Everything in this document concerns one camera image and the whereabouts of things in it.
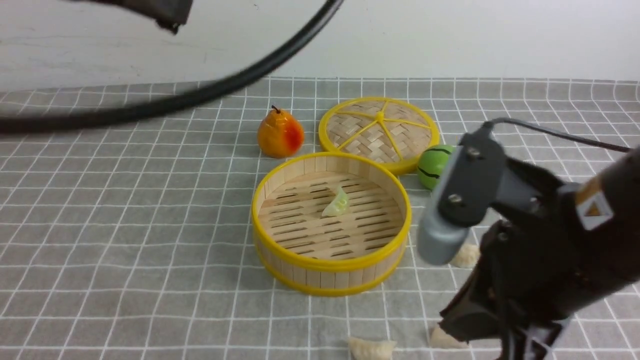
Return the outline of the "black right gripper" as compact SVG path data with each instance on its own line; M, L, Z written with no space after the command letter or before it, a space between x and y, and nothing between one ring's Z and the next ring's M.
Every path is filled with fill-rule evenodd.
M502 219L483 235L480 258L441 311L439 328L460 342L496 338L501 360L543 360L573 310L560 295L578 287L576 230L563 198L576 185L534 165L508 165L491 209Z

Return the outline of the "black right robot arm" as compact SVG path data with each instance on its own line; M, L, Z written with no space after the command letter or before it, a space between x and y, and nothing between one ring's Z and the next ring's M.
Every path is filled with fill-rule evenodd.
M508 158L501 191L502 219L439 328L498 339L501 360L543 360L574 314L639 280L639 150L583 184Z

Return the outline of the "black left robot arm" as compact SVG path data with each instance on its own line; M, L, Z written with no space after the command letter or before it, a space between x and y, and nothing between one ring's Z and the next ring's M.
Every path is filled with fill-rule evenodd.
M88 3L116 7L152 19L173 35L186 25L194 4L192 0L89 0Z

